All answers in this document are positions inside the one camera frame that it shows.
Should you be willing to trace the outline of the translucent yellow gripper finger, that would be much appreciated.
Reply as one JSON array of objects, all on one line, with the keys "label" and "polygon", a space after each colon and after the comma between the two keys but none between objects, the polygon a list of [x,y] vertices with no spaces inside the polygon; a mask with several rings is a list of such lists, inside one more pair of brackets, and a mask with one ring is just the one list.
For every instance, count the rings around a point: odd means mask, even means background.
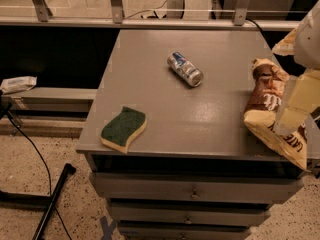
[{"label": "translucent yellow gripper finger", "polygon": [[293,133],[319,106],[320,70],[306,69],[299,77],[291,76],[276,113],[274,131],[280,135]]}]

